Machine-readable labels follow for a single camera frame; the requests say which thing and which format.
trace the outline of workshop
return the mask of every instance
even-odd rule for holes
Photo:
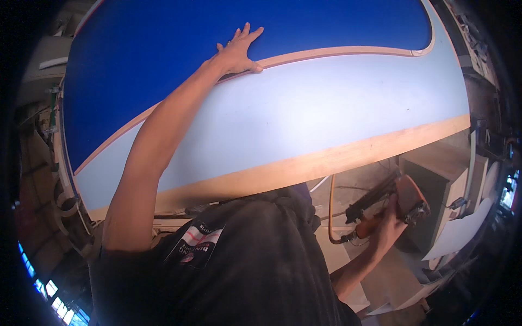
[[[519,322],[491,305],[521,261],[522,70],[490,6],[42,5],[4,129],[6,320]]]

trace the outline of blue panel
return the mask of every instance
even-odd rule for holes
[[[111,134],[164,99],[248,21],[265,32],[260,60],[321,47],[425,48],[431,28],[418,0],[105,1],[76,36],[64,120],[73,170]]]

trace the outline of workbench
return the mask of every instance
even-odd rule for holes
[[[464,79],[428,0],[99,2],[74,38],[64,165],[103,220],[154,107],[248,21],[261,74],[214,87],[158,188],[156,212],[345,171],[469,127]]]

